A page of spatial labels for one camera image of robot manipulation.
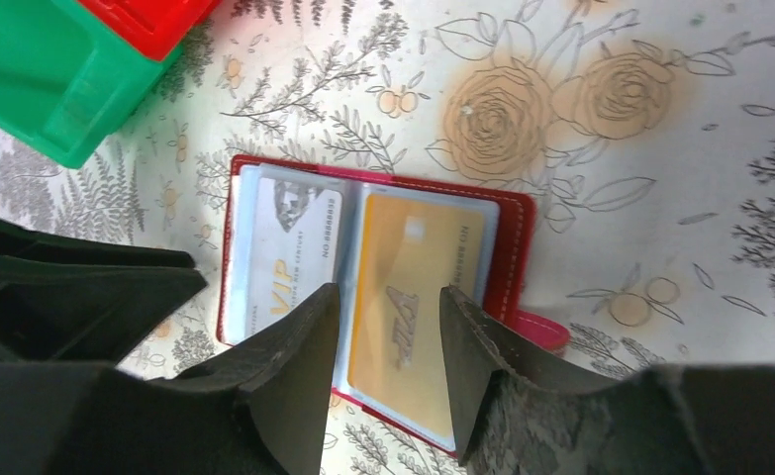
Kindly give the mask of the red leather card holder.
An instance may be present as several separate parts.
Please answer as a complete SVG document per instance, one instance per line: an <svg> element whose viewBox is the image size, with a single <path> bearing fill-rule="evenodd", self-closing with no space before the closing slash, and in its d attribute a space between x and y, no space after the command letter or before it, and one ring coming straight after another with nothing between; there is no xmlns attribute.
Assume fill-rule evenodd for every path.
<svg viewBox="0 0 775 475"><path fill-rule="evenodd" d="M335 279L332 281L339 285L340 292L339 348L333 390L364 412L383 421L389 428L398 429L447 453L455 450L454 438L452 448L428 440L361 402L347 383L363 207L365 198L372 192L454 206L465 204L487 213L488 241L485 253L488 263L481 281L483 290L480 294L464 293L492 318L546 349L559 349L568 341L569 334L561 325L523 312L519 307L533 234L535 205L530 197L511 191L463 184L239 155L232 161L224 231L224 270L217 323L220 342L234 345L249 338L245 335L248 267L257 186L262 177L303 182L341 192L338 260Z"/></svg>

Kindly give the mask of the green plastic bin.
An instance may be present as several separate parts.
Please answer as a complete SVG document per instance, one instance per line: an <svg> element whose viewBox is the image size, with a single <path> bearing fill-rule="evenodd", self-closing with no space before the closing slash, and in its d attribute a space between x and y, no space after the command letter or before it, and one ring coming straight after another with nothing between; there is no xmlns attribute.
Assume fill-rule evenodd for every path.
<svg viewBox="0 0 775 475"><path fill-rule="evenodd" d="M178 56L145 57L76 1L0 1L0 129L79 168Z"/></svg>

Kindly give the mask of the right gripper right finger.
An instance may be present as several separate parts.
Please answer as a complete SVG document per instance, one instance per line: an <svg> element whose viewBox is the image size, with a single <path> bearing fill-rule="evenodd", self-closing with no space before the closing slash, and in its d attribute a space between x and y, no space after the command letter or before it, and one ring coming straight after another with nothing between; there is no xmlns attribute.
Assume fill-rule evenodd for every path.
<svg viewBox="0 0 775 475"><path fill-rule="evenodd" d="M559 358L454 287L439 323L455 455L471 474L775 474L775 364Z"/></svg>

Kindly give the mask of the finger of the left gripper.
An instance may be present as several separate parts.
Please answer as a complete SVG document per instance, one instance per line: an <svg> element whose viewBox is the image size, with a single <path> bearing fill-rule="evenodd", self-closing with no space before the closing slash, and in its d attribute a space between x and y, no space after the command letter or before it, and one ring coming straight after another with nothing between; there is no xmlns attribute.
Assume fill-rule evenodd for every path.
<svg viewBox="0 0 775 475"><path fill-rule="evenodd" d="M61 237L0 219L0 361L118 363L206 286L185 251Z"/></svg>

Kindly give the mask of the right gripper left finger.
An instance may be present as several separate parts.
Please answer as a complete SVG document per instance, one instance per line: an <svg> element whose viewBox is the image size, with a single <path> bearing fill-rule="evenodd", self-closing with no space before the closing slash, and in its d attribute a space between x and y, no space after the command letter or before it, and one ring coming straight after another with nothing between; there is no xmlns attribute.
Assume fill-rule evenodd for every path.
<svg viewBox="0 0 775 475"><path fill-rule="evenodd" d="M171 379L0 363L0 474L316 474L339 287Z"/></svg>

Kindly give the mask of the red plastic bin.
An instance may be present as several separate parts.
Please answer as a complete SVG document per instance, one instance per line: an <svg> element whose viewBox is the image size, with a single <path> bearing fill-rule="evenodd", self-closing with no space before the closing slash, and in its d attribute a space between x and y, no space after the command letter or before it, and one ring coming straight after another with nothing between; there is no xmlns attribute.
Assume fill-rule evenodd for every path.
<svg viewBox="0 0 775 475"><path fill-rule="evenodd" d="M148 59L163 61L221 0L80 0L79 3Z"/></svg>

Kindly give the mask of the gold credit card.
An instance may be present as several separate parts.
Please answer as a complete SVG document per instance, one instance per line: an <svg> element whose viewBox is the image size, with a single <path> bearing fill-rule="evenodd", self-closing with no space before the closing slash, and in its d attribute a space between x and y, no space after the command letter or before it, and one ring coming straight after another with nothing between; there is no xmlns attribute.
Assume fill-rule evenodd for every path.
<svg viewBox="0 0 775 475"><path fill-rule="evenodd" d="M361 402L452 448L439 293L482 292L488 215L375 192L363 211L347 383Z"/></svg>

